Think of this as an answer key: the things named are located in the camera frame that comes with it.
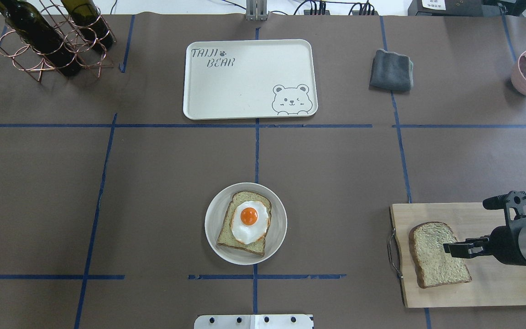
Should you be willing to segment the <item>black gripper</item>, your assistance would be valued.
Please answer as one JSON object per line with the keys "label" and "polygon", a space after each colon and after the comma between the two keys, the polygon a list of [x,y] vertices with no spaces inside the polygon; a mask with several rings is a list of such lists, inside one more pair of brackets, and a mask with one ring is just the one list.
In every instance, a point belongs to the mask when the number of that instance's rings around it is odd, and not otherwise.
{"label": "black gripper", "polygon": [[484,253],[484,256],[493,256],[502,264],[521,266],[518,243],[520,231],[521,227],[517,225],[499,226],[485,236],[488,239],[466,239],[462,242],[444,243],[443,246],[445,252],[455,258],[472,259]]}

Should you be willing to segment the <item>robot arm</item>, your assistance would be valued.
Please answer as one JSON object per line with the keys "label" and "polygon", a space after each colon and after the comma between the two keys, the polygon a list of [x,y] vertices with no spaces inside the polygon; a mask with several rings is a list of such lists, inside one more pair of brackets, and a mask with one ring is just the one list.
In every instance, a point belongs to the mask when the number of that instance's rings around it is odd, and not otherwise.
{"label": "robot arm", "polygon": [[500,226],[484,237],[445,243],[444,252],[466,260],[492,256],[502,264],[526,266],[526,226],[515,233],[507,226]]}

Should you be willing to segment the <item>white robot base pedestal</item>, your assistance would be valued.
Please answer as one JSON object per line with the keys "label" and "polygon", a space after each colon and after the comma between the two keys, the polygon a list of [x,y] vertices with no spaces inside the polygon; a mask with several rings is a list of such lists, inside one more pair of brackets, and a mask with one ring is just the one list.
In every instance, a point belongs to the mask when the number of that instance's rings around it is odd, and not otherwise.
{"label": "white robot base pedestal", "polygon": [[203,315],[194,329],[313,329],[315,322],[308,314],[233,314]]}

